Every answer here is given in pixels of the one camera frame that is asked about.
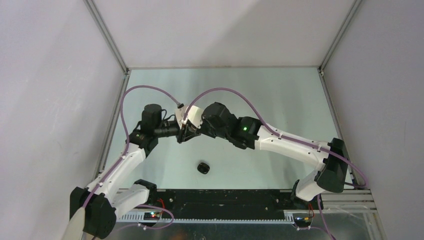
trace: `table surface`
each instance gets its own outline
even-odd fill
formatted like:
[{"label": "table surface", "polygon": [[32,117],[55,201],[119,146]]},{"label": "table surface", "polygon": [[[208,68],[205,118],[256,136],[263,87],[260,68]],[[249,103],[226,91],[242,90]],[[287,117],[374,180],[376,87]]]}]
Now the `table surface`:
[{"label": "table surface", "polygon": [[[316,68],[137,69],[131,71],[127,89],[136,85],[162,88],[185,105],[208,89],[231,88],[247,97],[265,121],[280,130],[326,142],[337,137]],[[226,105],[236,117],[255,117],[240,97],[226,91],[209,93],[196,106],[205,108],[214,102]],[[144,106],[153,103],[167,109],[168,115],[176,108],[163,93],[152,89],[136,89],[127,95],[123,113],[130,132],[141,120]],[[124,128],[118,119],[106,168],[118,159],[124,142]],[[208,174],[197,171],[200,162],[209,164]],[[296,180],[312,170],[292,158],[268,151],[242,150],[220,138],[198,136],[178,144],[175,137],[168,137],[159,139],[121,188],[143,179],[160,189],[291,189]],[[349,174],[346,181],[352,182]]]}]

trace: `reflective floor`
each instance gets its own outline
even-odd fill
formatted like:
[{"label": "reflective floor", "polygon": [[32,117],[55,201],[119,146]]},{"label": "reflective floor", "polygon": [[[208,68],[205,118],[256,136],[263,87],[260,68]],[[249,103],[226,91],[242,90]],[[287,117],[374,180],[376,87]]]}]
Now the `reflective floor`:
[{"label": "reflective floor", "polygon": [[[263,118],[283,131],[311,140],[330,142],[337,136],[321,81],[315,68],[208,68],[132,70],[127,88],[152,85],[188,105],[197,95],[215,87],[227,87],[245,95]],[[253,111],[237,95],[212,92],[197,102],[205,108],[220,102],[237,117]],[[136,89],[124,102],[124,118],[130,131],[141,119],[147,104],[160,104],[172,114],[175,104],[151,89]],[[106,166],[120,156],[125,142],[118,120]],[[210,165],[204,175],[200,162]],[[291,189],[312,168],[302,162],[267,151],[234,147],[223,139],[199,136],[183,144],[175,137],[161,138],[159,144],[127,178],[122,188],[138,179],[161,189]]]},{"label": "reflective floor", "polygon": [[[361,213],[326,214],[329,230],[337,240],[370,240],[366,222]],[[117,223],[115,229],[128,223]],[[320,215],[313,226],[323,227]],[[317,229],[301,230],[290,224],[208,224],[175,223],[161,230],[144,231],[141,227],[128,227],[112,232],[107,240],[328,240],[329,236]]]}]

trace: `orange wire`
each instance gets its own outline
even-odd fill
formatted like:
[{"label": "orange wire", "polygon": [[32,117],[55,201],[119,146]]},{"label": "orange wire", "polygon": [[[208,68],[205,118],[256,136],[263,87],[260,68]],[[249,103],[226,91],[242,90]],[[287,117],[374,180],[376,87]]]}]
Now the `orange wire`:
[{"label": "orange wire", "polygon": [[159,198],[157,201],[160,202],[160,203],[162,203],[162,208],[164,209],[165,208],[164,200],[162,200],[162,198]]},{"label": "orange wire", "polygon": [[312,204],[309,203],[308,208],[309,208],[309,212],[311,212],[311,210],[312,210],[312,217],[311,218],[315,217],[315,212],[314,212],[314,208],[312,207]]}]

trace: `white wall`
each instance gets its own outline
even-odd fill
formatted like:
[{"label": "white wall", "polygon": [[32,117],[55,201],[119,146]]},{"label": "white wall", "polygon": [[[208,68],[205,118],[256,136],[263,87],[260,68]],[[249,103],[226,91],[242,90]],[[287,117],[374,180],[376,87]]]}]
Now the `white wall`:
[{"label": "white wall", "polygon": [[318,66],[354,0],[96,0],[130,67]]},{"label": "white wall", "polygon": [[123,74],[82,0],[1,1],[0,60],[0,238],[57,240]]},{"label": "white wall", "polygon": [[364,1],[324,70],[390,240],[423,239],[424,1]]}]

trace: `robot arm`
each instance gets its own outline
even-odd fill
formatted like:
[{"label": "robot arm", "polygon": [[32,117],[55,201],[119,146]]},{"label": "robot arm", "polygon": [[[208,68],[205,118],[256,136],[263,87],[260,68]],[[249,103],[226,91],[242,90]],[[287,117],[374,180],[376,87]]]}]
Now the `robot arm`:
[{"label": "robot arm", "polygon": [[[344,142],[334,138],[332,142],[306,139],[268,126],[279,135],[270,133],[256,118],[249,116],[237,118],[227,107],[215,102],[204,110],[193,106],[184,119],[185,107],[177,111],[181,131],[178,142],[185,142],[200,134],[212,138],[223,138],[241,149],[271,151],[301,161],[314,168],[305,178],[298,180],[292,190],[292,201],[306,204],[316,195],[329,191],[341,193],[344,189],[348,165],[338,158],[321,151],[326,149],[343,156]],[[292,140],[280,138],[287,136],[295,140],[318,146],[312,148]]]},{"label": "robot arm", "polygon": [[156,185],[144,180],[136,181],[124,192],[117,192],[128,174],[148,157],[158,144],[158,139],[163,137],[176,136],[178,143],[200,135],[219,137],[240,149],[271,151],[310,165],[314,171],[304,179],[296,181],[292,189],[291,200],[295,205],[307,206],[309,201],[323,191],[333,193],[343,191],[347,164],[320,151],[325,148],[342,155],[344,150],[342,140],[334,138],[330,143],[317,142],[268,125],[280,135],[320,146],[314,149],[273,135],[256,118],[248,116],[237,118],[218,102],[209,105],[205,110],[196,106],[192,106],[187,113],[186,110],[187,108],[182,106],[175,111],[175,120],[166,120],[162,118],[161,106],[157,104],[145,106],[142,120],[129,135],[129,148],[123,155],[123,161],[110,167],[113,170],[107,180],[100,182],[108,169],[85,189],[76,187],[72,191],[70,217],[83,205],[95,186],[99,186],[86,208],[88,213],[85,215],[84,232],[103,239],[110,234],[116,220],[131,209],[141,204],[154,206],[158,204]]}]

